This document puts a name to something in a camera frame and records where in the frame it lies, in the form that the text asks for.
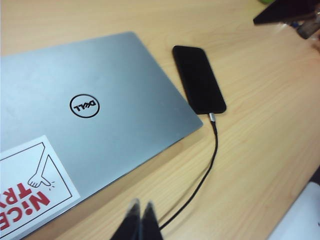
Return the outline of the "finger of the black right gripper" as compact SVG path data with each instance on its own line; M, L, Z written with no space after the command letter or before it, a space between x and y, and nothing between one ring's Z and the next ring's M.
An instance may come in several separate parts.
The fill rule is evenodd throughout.
M253 18L255 25L311 20L319 0L274 0Z

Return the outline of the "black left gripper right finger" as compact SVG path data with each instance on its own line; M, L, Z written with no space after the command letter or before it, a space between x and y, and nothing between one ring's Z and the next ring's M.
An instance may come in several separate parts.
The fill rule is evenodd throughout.
M141 239L142 240L163 240L154 210L154 204L149 201L141 219Z

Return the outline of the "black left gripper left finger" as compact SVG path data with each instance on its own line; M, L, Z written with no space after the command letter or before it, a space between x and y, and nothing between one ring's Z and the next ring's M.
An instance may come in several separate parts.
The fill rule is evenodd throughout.
M140 200L134 198L126 210L124 219L114 232L111 240L142 240Z

